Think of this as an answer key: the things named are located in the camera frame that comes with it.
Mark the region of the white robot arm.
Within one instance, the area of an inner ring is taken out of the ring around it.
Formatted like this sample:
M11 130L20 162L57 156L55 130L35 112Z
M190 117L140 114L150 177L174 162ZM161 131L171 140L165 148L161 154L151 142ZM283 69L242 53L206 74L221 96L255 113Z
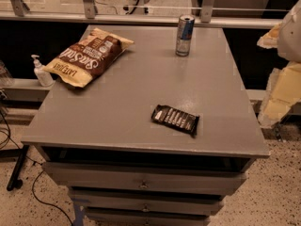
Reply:
M277 55L287 61L284 68L274 68L270 73L261 102L258 121L261 127L271 128L301 100L301 0L281 23L260 37L257 45L276 48Z

